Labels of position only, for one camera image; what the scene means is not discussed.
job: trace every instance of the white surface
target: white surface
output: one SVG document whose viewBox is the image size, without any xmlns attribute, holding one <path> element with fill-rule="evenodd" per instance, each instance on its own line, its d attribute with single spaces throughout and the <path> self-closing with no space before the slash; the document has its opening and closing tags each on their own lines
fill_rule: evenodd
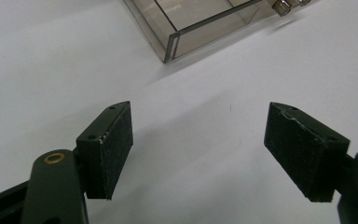
<svg viewBox="0 0 358 224">
<path fill-rule="evenodd" d="M 269 102 L 358 152 L 358 1 L 323 0 L 162 64 L 121 0 L 0 0 L 0 191 L 130 100 L 134 146 L 90 223 L 338 223 L 263 146 Z"/>
</svg>

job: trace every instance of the transparent plastic box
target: transparent plastic box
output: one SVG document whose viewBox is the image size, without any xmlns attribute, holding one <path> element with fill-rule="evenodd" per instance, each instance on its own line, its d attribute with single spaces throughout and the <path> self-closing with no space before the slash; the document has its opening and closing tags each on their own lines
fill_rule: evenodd
<svg viewBox="0 0 358 224">
<path fill-rule="evenodd" d="M 124 0 L 167 63 L 251 22 L 310 0 Z"/>
</svg>

